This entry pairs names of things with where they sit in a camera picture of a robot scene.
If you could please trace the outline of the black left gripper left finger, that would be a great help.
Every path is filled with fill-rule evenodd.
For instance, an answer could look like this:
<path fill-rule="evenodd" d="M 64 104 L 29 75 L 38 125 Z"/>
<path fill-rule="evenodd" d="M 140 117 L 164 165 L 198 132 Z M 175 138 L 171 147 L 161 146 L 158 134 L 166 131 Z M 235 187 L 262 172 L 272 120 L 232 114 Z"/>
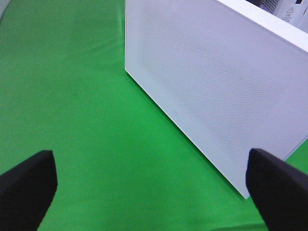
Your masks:
<path fill-rule="evenodd" d="M 42 150 L 0 176 L 0 229 L 36 231 L 58 187 L 52 150 Z"/>

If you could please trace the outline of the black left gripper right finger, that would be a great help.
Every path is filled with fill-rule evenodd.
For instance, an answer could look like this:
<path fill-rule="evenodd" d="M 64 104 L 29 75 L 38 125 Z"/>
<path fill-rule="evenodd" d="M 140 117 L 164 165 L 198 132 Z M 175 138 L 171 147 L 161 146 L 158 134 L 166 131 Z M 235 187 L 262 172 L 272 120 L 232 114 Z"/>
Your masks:
<path fill-rule="evenodd" d="M 269 152 L 249 152 L 246 187 L 270 231 L 308 229 L 308 176 Z"/>

